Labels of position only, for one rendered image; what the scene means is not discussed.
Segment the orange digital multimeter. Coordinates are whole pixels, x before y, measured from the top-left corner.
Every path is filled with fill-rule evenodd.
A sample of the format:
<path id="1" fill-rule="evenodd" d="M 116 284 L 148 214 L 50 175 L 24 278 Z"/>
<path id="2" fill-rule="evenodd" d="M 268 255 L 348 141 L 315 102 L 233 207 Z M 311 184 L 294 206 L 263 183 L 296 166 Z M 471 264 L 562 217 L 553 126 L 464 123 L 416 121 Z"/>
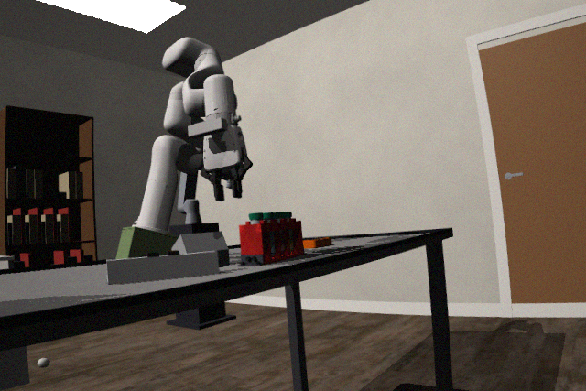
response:
<path id="1" fill-rule="evenodd" d="M 316 240 L 317 238 L 313 238 L 315 240 L 304 240 L 303 241 L 303 245 L 304 245 L 304 249 L 305 248 L 318 248 L 318 247 L 323 247 L 323 246 L 328 246 L 331 245 L 331 238 L 324 238 L 324 239 L 319 239 Z"/>

